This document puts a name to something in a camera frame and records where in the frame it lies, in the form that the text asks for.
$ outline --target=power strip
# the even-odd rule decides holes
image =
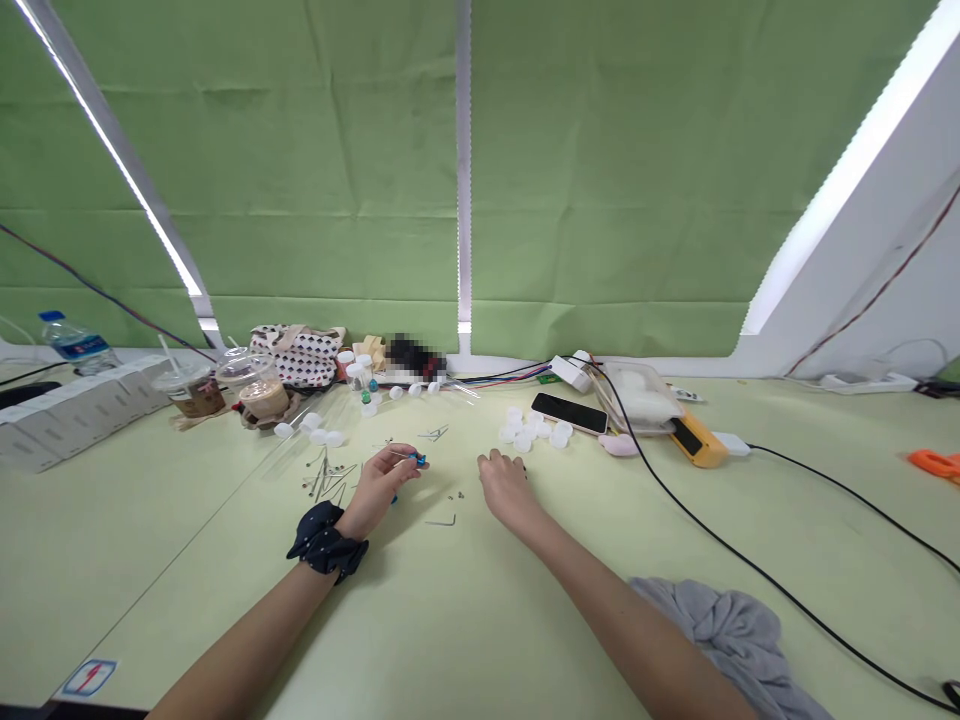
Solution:
[[[860,383],[847,383],[836,375],[824,375],[820,378],[820,387],[840,395],[864,395],[879,392],[910,392],[917,381],[899,373],[887,373],[879,380],[867,380]]]

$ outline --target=polka dot bag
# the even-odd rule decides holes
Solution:
[[[311,330],[306,325],[258,325],[250,349],[270,355],[284,385],[324,387],[337,377],[337,353],[343,347],[344,328]]]

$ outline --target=desk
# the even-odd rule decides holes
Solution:
[[[957,403],[840,397],[775,381],[679,384],[708,399],[694,411],[712,428],[814,464],[960,557],[957,488],[898,457],[955,451]],[[483,503],[475,458],[497,444],[506,407],[528,407],[538,389],[481,391],[472,406],[457,393],[404,397],[373,419],[351,417],[349,443],[331,454],[337,464],[361,462],[393,437],[414,442],[433,467],[404,488],[360,571],[308,626],[263,717],[308,717],[318,707],[341,718],[642,716],[555,581]],[[548,390],[583,400],[566,386]],[[345,390],[335,393],[325,402]],[[444,423],[438,442],[416,437]],[[704,522],[870,657],[933,694],[931,679],[956,676],[960,588],[925,550],[778,458],[757,453],[708,471],[669,439],[644,446]],[[120,661],[96,702],[151,707],[290,568],[283,556],[308,508],[303,465],[315,456],[299,447],[286,466],[243,483],[93,650]],[[694,578],[767,603],[799,682],[837,718],[943,717],[861,666],[707,537],[639,459],[610,457],[581,434],[563,451],[538,440],[524,459],[547,509],[620,575]],[[453,513],[454,527],[424,524]]]
[[[232,415],[178,433],[175,414],[39,475],[0,465],[0,704],[45,703],[277,442]]]

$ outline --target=gray fabric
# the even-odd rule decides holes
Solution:
[[[780,619],[762,602],[693,580],[633,578],[630,586],[710,658],[762,720],[831,720],[790,676],[777,647]]]

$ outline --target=yellow device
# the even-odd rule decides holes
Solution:
[[[697,467],[712,468],[727,459],[727,446],[717,440],[707,426],[697,420],[688,410],[682,418],[671,420],[676,430],[670,437],[687,459]]]

